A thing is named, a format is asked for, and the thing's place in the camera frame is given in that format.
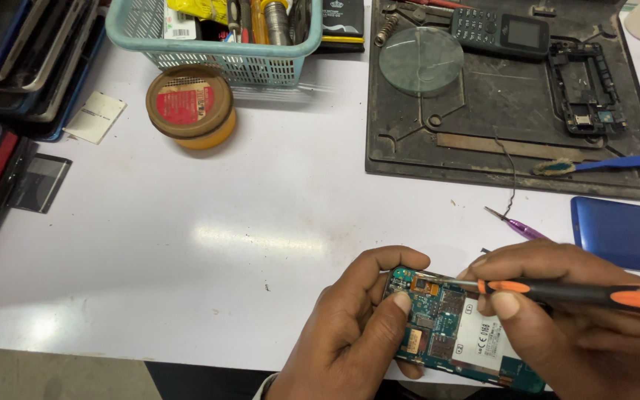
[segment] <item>white table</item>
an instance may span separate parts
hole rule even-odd
[[[147,118],[158,70],[104,45],[84,96],[129,105],[99,146],[41,146],[73,167],[47,215],[11,210],[1,228],[0,348],[279,370],[360,251],[403,243],[453,275],[522,241],[483,209],[508,189],[364,172],[368,58],[310,58],[297,89],[237,93],[233,136],[187,152]],[[520,190],[511,216],[572,242],[571,198]]]

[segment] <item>plastic basket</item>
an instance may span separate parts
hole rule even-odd
[[[158,68],[200,63],[216,69],[231,85],[293,86],[305,57],[322,39],[322,0],[311,0],[309,36],[296,46],[162,39],[166,0],[113,0],[105,28],[119,47],[139,51]]]

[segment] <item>green circuit board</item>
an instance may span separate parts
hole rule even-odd
[[[477,295],[433,273],[399,266],[390,272],[384,297],[397,290],[412,299],[404,340],[396,359],[531,393],[545,382],[519,359],[497,317],[476,309]]]

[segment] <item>yellow packet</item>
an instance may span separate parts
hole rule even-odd
[[[228,25],[226,0],[167,0],[170,9]]]

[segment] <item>floor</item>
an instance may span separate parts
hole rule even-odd
[[[462,400],[471,386],[409,383],[431,400]],[[0,400],[161,400],[144,362],[0,350]]]

